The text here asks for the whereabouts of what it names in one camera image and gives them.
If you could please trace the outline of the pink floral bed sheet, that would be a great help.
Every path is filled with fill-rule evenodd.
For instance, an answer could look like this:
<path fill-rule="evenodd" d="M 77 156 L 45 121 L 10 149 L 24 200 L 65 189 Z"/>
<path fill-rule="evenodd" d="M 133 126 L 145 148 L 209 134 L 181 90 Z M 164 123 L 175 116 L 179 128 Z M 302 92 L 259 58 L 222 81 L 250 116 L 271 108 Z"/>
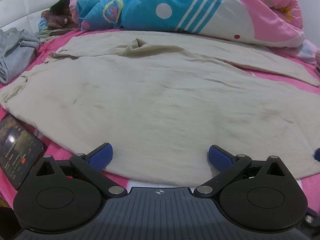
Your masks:
<path fill-rule="evenodd" d="M 33 60 L 31 64 L 29 64 L 29 66 L 27 67 L 27 70 L 32 69 L 35 65 L 44 63 L 44 61 L 49 57 L 49 53 L 51 51 L 58 50 L 60 47 L 64 46 L 71 38 L 77 37 L 77 36 L 85 36 L 85 35 L 87 35 L 86 32 L 75 30 L 41 45 L 37 53 L 37 57 Z M 266 50 L 268 52 L 274 53 L 278 56 L 281 56 L 285 59 L 288 59 L 290 61 L 293 61 L 295 63 L 302 65 L 313 77 L 315 78 L 317 77 L 316 73 L 314 72 L 315 65 L 305 63 L 296 57 L 287 55 L 286 53 L 283 52 L 282 49 L 267 48 Z M 276 74 L 267 74 L 263 72 L 258 72 L 256 70 L 248 70 L 247 72 L 248 74 L 251 74 L 257 77 L 262 77 L 262 78 L 273 80 L 273 81 L 283 81 L 291 85 L 294 85 L 301 90 L 319 94 L 319 88 L 313 87 L 311 85 L 308 85 L 307 83 L 303 83 L 302 81 L 294 80 L 289 77 L 284 77 Z M 63 147 L 57 145 L 56 143 L 52 142 L 50 139 L 42 135 L 33 126 L 25 125 L 25 127 L 29 131 L 31 131 L 31 133 L 33 133 L 34 135 L 36 135 L 38 138 L 42 140 L 42 142 L 48 147 L 47 153 L 51 154 L 55 159 L 65 160 L 71 157 L 72 154 L 70 152 L 68 152 Z M 136 181 L 133 181 L 132 179 L 127 179 L 127 178 L 117 176 L 115 174 L 111 174 L 108 172 L 103 172 L 103 174 L 108 178 L 114 179 L 116 182 L 119 182 L 121 186 L 125 186 L 127 188 L 138 185 L 138 183 Z M 309 207 L 315 210 L 316 212 L 319 212 L 319 174 L 303 178 L 299 180 L 298 183 L 303 189 L 303 192 L 305 193 L 308 199 Z M 14 200 L 14 197 L 16 196 L 16 193 L 17 191 L 10 184 L 5 174 L 1 172 L 1 202 L 7 202 L 8 207 L 12 207 L 13 200 Z"/>

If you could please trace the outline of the folded clothes stack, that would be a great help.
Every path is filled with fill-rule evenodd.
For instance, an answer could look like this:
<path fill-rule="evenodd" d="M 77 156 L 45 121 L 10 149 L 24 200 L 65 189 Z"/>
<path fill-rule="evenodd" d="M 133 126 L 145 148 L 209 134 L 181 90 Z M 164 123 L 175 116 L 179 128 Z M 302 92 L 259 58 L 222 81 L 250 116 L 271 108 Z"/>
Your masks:
<path fill-rule="evenodd" d="M 315 72 L 320 77 L 320 50 L 316 52 L 315 60 L 316 60 Z"/>

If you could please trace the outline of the patterned pillow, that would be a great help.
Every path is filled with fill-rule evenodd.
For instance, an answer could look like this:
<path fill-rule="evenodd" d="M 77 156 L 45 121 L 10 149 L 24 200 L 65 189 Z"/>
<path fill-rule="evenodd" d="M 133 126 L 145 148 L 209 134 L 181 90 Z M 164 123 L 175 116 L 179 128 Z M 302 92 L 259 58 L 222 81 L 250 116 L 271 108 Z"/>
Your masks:
<path fill-rule="evenodd" d="M 34 33 L 42 43 L 49 41 L 56 36 L 65 35 L 71 31 L 77 30 L 78 25 L 74 22 L 67 23 L 65 26 L 58 24 L 56 21 L 48 21 L 45 17 L 40 18 L 38 23 L 39 31 Z"/>

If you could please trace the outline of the blue pink floral quilt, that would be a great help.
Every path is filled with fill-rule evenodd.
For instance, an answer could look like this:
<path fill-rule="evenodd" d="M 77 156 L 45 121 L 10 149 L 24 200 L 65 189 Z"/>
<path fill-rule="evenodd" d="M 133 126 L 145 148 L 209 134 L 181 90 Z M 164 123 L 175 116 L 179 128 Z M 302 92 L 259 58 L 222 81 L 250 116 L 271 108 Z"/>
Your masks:
<path fill-rule="evenodd" d="M 317 47 L 303 32 L 297 0 L 72 0 L 83 30 L 190 33 L 279 48 L 309 64 Z"/>

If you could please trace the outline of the beige trousers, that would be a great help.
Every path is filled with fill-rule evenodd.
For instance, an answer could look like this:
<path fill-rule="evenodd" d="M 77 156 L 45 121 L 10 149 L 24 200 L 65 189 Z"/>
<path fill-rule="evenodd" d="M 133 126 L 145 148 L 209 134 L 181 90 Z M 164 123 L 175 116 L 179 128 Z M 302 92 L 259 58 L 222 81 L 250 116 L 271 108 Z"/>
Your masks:
<path fill-rule="evenodd" d="M 113 146 L 108 170 L 136 180 L 201 184 L 216 144 L 292 175 L 319 172 L 319 95 L 248 69 L 318 86 L 301 65 L 256 46 L 201 36 L 117 31 L 72 38 L 1 89 L 1 105 L 73 152 Z"/>

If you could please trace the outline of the smartphone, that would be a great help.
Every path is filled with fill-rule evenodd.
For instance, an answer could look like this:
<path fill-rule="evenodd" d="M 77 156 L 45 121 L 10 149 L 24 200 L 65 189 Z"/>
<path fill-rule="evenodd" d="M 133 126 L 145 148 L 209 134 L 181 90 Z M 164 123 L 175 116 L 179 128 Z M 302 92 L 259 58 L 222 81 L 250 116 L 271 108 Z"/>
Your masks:
<path fill-rule="evenodd" d="M 14 189 L 19 189 L 46 146 L 14 116 L 1 120 L 1 169 Z"/>

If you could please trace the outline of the grey sweatshirt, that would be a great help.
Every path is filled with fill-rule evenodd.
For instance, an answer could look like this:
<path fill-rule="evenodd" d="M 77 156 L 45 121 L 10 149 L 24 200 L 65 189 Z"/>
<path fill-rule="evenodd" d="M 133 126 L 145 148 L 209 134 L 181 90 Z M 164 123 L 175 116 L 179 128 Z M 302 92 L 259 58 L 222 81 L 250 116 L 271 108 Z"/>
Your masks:
<path fill-rule="evenodd" d="M 40 40 L 26 30 L 1 30 L 1 84 L 20 76 L 37 57 Z"/>

